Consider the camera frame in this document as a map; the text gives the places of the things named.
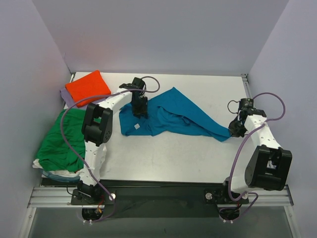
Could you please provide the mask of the teal blue t shirt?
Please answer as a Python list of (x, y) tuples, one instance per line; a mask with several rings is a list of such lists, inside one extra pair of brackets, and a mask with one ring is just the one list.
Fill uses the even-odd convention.
[(220, 142), (231, 137), (221, 126), (176, 88), (148, 101), (148, 117), (137, 118), (132, 106), (125, 105), (119, 113), (121, 134), (125, 136), (156, 136), (162, 132), (209, 136)]

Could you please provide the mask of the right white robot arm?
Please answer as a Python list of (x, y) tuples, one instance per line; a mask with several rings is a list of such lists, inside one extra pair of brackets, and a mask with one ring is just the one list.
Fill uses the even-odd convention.
[[(255, 108), (253, 99), (243, 98), (238, 101), (236, 118), (229, 124), (228, 129), (232, 137), (242, 137), (243, 141), (226, 179), (227, 185), (219, 190), (219, 196), (224, 202), (246, 198), (257, 189), (281, 191), (285, 187), (292, 153), (283, 149), (276, 141), (268, 122), (265, 112)], [(248, 139), (252, 140), (255, 150), (248, 158), (244, 173), (235, 176), (235, 166)]]

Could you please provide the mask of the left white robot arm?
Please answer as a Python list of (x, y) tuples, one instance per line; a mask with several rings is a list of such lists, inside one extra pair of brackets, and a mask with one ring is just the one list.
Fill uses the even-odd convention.
[(100, 169), (106, 159), (106, 143), (112, 135), (113, 115), (130, 104), (133, 117), (147, 118), (148, 98), (144, 96), (145, 90), (143, 78), (135, 77), (132, 83), (120, 85), (113, 96), (87, 106), (82, 125), (85, 165), (77, 186), (78, 192), (87, 203), (97, 203), (102, 194), (98, 182), (101, 179)]

